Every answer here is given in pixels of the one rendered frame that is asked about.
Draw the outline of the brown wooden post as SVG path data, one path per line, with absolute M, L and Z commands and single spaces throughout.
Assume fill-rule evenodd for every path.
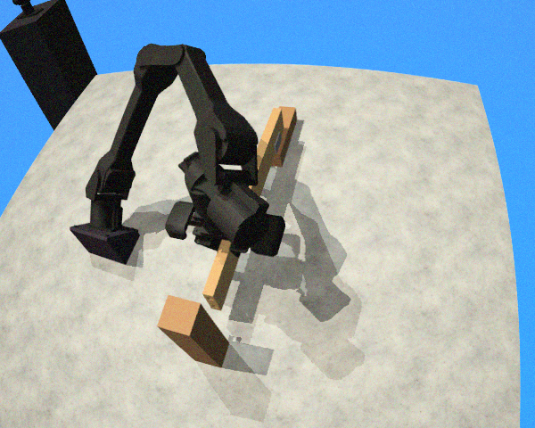
M 278 133 L 272 167 L 282 168 L 297 122 L 295 107 L 283 107 L 283 134 Z M 158 328 L 195 361 L 222 367 L 229 342 L 199 302 L 169 295 Z

